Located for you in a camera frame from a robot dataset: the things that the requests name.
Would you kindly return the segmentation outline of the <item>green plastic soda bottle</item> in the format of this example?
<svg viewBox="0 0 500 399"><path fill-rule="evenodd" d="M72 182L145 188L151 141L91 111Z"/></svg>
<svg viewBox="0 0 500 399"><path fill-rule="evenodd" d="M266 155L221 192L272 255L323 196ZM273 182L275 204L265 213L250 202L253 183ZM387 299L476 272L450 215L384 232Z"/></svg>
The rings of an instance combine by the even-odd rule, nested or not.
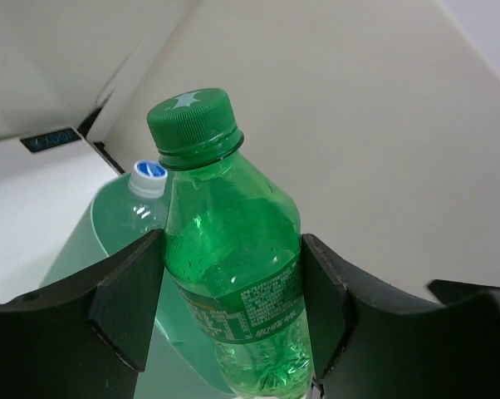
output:
<svg viewBox="0 0 500 399"><path fill-rule="evenodd" d="M313 374L294 200L241 154L228 93L188 91L147 115L173 174L164 263L242 398L301 398Z"/></svg>

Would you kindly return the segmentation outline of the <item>tall clear plastic bottle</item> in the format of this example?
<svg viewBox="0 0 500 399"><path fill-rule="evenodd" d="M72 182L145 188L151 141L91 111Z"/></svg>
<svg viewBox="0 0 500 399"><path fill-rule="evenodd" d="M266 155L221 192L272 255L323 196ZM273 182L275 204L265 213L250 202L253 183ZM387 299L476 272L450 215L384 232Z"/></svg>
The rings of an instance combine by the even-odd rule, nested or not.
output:
<svg viewBox="0 0 500 399"><path fill-rule="evenodd" d="M132 214L137 231L146 233L165 226L169 208L166 198L168 178L168 171L158 161L135 162L128 188L134 196Z"/></svg>

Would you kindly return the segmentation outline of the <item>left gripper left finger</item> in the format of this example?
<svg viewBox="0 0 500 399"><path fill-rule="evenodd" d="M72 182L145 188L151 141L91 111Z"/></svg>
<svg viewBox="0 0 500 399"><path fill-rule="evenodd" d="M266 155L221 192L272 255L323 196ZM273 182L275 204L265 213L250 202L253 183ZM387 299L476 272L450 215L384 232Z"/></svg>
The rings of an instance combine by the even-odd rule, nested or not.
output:
<svg viewBox="0 0 500 399"><path fill-rule="evenodd" d="M0 304L0 398L131 398L164 274L163 232Z"/></svg>

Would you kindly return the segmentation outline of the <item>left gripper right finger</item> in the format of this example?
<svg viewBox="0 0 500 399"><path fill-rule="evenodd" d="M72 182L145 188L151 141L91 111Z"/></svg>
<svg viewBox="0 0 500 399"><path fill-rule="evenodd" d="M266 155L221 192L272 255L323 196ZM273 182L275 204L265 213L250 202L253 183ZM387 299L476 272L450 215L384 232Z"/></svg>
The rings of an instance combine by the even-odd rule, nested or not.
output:
<svg viewBox="0 0 500 399"><path fill-rule="evenodd" d="M500 287L435 279L434 301L301 239L312 398L500 398Z"/></svg>

